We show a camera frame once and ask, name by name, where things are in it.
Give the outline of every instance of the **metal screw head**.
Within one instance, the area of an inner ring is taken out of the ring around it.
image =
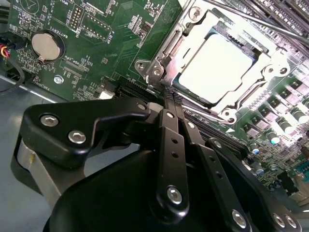
[[[193,124],[192,122],[188,122],[188,125],[189,125],[189,127],[192,128],[192,129],[195,127],[194,124]]]
[[[180,204],[183,201],[183,197],[182,197],[181,193],[175,187],[169,187],[168,188],[168,198],[174,204]]]
[[[159,69],[155,69],[154,70],[154,75],[160,76],[161,75],[161,71]]]
[[[173,115],[172,113],[167,112],[166,114],[167,114],[169,117],[174,118],[174,115]]]
[[[281,226],[282,228],[285,227],[284,221],[282,220],[281,217],[279,217],[277,214],[273,214],[272,217],[274,218],[275,222]]]
[[[144,65],[143,63],[138,63],[138,64],[137,64],[137,68],[138,68],[139,70],[144,70],[144,69],[145,69],[145,65]]]
[[[63,79],[63,77],[62,76],[60,76],[60,75],[55,75],[54,76],[54,82],[56,83],[56,84],[62,84],[63,82],[64,82],[64,79]]]
[[[190,12],[189,12],[189,18],[194,21],[194,22],[197,22],[199,21],[201,18],[202,18],[202,10],[201,8],[197,7],[197,6],[194,6],[190,9]]]
[[[290,216],[285,215],[285,218],[288,221],[288,223],[290,224],[290,226],[292,226],[293,228],[297,227],[296,223],[294,222],[294,220]]]
[[[54,127],[58,125],[59,121],[58,118],[53,115],[44,115],[41,117],[41,123],[47,127]]]
[[[146,106],[142,105],[142,104],[137,104],[137,106],[141,109],[141,110],[145,110],[146,109]]]
[[[69,140],[75,144],[82,144],[86,141],[86,136],[79,130],[72,130],[68,135]]]
[[[214,141],[213,142],[218,148],[222,148],[221,143],[219,143],[218,141]]]
[[[240,212],[233,209],[232,217],[233,217],[233,220],[236,222],[236,224],[239,225],[239,227],[241,227],[243,229],[247,227],[247,222],[246,222],[245,218],[240,214]]]

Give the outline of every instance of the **black cable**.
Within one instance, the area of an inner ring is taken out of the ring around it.
[[[11,88],[8,88],[8,89],[5,89],[5,90],[1,90],[0,91],[0,96],[12,92],[13,90],[17,89],[25,81],[25,73],[22,70],[22,68],[19,66],[19,64],[14,59],[12,59],[10,57],[8,57],[6,60],[10,64],[12,64],[14,66],[14,68],[16,68],[16,70],[18,71],[18,73],[19,73],[19,80]]]
[[[234,13],[234,14],[236,14],[236,15],[239,15],[239,16],[241,16],[241,17],[244,17],[244,18],[246,18],[246,19],[248,19],[248,20],[251,20],[251,21],[253,21],[253,22],[259,23],[259,24],[261,24],[261,25],[263,25],[263,26],[265,26],[265,27],[271,28],[271,29],[273,29],[273,30],[279,32],[280,34],[286,35],[286,36],[288,36],[288,37],[290,37],[290,38],[292,38],[292,39],[298,40],[298,41],[300,41],[303,45],[309,47],[309,40],[306,39],[306,38],[304,38],[304,37],[302,37],[302,36],[300,36],[300,35],[296,35],[296,34],[290,32],[290,31],[288,31],[288,30],[285,30],[285,29],[282,29],[282,28],[280,28],[280,27],[277,27],[277,26],[275,26],[275,25],[273,25],[273,24],[271,24],[271,23],[265,22],[265,21],[263,21],[263,20],[261,20],[261,19],[258,19],[258,18],[256,18],[256,17],[253,17],[253,16],[248,15],[248,14],[246,14],[246,13],[243,13],[243,12],[241,12],[241,11],[239,11],[239,10],[236,10],[236,9],[234,9],[234,8],[232,8],[232,7],[229,7],[229,6],[227,6],[227,5],[221,4],[221,3],[216,2],[216,1],[214,1],[214,0],[203,0],[203,1],[208,2],[208,3],[212,4],[212,5],[215,5],[215,6],[219,7],[219,8],[222,8],[222,9],[224,9],[224,10],[226,10],[226,11],[231,12],[231,13]]]

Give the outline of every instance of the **black connector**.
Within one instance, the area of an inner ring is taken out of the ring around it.
[[[21,49],[26,46],[27,41],[27,38],[22,38],[10,31],[0,33],[0,44],[4,44],[8,49]]]

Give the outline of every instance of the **microchip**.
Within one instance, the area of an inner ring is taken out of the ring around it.
[[[284,150],[282,152],[280,152],[280,155],[282,156],[287,156],[290,152],[288,150]]]
[[[261,115],[266,118],[267,120],[273,122],[275,121],[279,116],[274,114],[269,108],[265,108],[262,111],[260,111]]]
[[[307,95],[309,93],[309,87],[307,87],[299,80],[296,80],[294,83],[292,83],[291,87],[302,95]]]
[[[245,131],[248,135],[250,135],[251,137],[255,137],[255,136],[257,136],[257,135],[259,134],[259,131],[257,131],[256,129],[254,129],[254,128],[252,127],[252,125],[250,125],[250,124],[245,125],[245,126],[243,127],[243,129],[244,129],[244,131]]]
[[[294,162],[291,161],[290,159],[288,159],[285,163],[289,166],[292,166],[294,164]]]
[[[147,22],[144,22],[142,26],[140,27],[140,29],[144,30],[145,32],[149,32],[151,29],[151,26]]]
[[[253,119],[252,119],[252,122],[253,122],[253,124],[254,124],[257,128],[259,128],[259,129],[261,129],[261,130],[264,130],[265,128],[267,128],[267,127],[269,126],[268,123],[266,123],[265,121],[261,120],[260,118],[253,118]]]
[[[282,104],[278,99],[274,99],[269,103],[275,110],[279,111],[280,113],[286,112],[289,108]]]
[[[100,96],[100,93],[98,93],[98,92],[95,92],[94,94],[93,94],[93,97],[94,98],[98,98]]]
[[[300,102],[300,99],[296,95],[288,91],[287,89],[284,92],[282,92],[280,96],[283,99],[285,99],[288,103],[290,103],[291,105],[296,105],[297,103]]]

